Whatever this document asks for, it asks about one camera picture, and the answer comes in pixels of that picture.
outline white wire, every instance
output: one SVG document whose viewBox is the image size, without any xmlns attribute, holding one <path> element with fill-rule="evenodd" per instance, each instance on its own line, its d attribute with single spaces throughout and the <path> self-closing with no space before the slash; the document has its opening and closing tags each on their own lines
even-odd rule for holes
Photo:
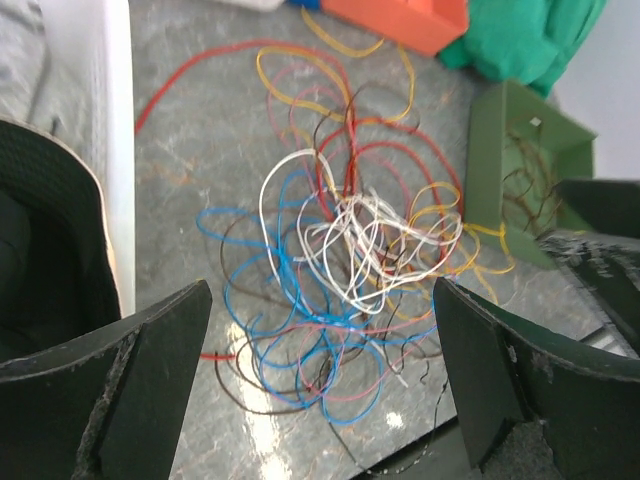
<svg viewBox="0 0 640 480">
<path fill-rule="evenodd" d="M 369 189 L 366 194 L 357 193 L 341 198 L 336 193 L 339 187 L 335 185 L 327 159 L 312 148 L 298 150 L 280 160 L 262 184 L 258 215 L 266 245 L 270 246 L 263 206 L 267 184 L 284 165 L 306 156 L 314 157 L 322 164 L 327 183 L 324 192 L 333 196 L 336 204 L 335 218 L 331 222 L 318 222 L 303 229 L 304 212 L 316 196 L 311 195 L 303 202 L 296 220 L 302 255 L 294 257 L 294 261 L 306 263 L 318 281 L 341 300 L 369 315 L 380 313 L 392 290 L 436 275 L 452 255 L 463 232 L 459 213 L 441 214 L 430 228 L 418 229 L 396 213 L 373 189 Z M 370 220 L 364 223 L 358 218 L 358 214 L 362 217 L 363 213 L 370 217 Z M 394 231 L 397 237 L 385 238 L 385 229 Z M 397 244 L 400 253 L 388 251 L 389 247 L 385 247 L 385 244 L 392 243 Z M 349 261 L 349 278 L 346 282 L 336 279 L 328 256 L 329 250 L 340 245 L 346 249 Z M 425 248 L 429 249 L 430 253 L 438 254 L 444 250 L 444 254 L 440 254 L 440 259 L 435 265 L 428 265 L 422 259 Z M 281 284 L 271 248 L 267 248 L 267 256 L 272 273 Z M 389 267 L 385 266 L 389 263 L 394 264 L 392 273 L 389 273 Z M 367 279 L 372 278 L 376 279 L 375 284 L 371 282 L 373 291 L 358 293 L 364 288 Z"/>
</svg>

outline blue object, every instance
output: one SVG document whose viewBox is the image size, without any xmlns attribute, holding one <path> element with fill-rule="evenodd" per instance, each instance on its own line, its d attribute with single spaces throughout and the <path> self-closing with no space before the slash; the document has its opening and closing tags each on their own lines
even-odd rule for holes
<svg viewBox="0 0 640 480">
<path fill-rule="evenodd" d="M 305 8 L 312 10 L 320 10 L 320 0 L 289 0 L 289 3 L 294 5 L 302 5 Z"/>
</svg>

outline green cardboard box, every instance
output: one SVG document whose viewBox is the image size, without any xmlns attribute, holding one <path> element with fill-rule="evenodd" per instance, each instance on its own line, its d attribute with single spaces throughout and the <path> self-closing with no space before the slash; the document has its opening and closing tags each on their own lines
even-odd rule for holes
<svg viewBox="0 0 640 480">
<path fill-rule="evenodd" d="M 516 81 L 491 88 L 471 107 L 465 222 L 492 230 L 504 222 L 514 257 L 554 268 L 535 238 L 554 228 L 591 230 L 553 187 L 563 178 L 593 177 L 595 137 Z M 498 237 L 480 236 L 499 247 Z"/>
</svg>

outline orange object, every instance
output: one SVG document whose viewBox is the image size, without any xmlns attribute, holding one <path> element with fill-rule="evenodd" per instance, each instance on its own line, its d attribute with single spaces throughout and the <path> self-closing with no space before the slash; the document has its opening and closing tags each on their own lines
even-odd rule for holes
<svg viewBox="0 0 640 480">
<path fill-rule="evenodd" d="M 467 0 L 322 0 L 322 10 L 427 55 L 469 28 Z"/>
</svg>

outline green fabric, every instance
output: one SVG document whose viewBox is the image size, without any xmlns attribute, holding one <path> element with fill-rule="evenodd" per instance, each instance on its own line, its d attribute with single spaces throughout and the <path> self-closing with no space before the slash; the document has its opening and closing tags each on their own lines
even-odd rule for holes
<svg viewBox="0 0 640 480">
<path fill-rule="evenodd" d="M 516 78 L 544 97 L 589 34 L 606 0 L 470 0 L 471 26 L 438 57 L 495 81 Z"/>
</svg>

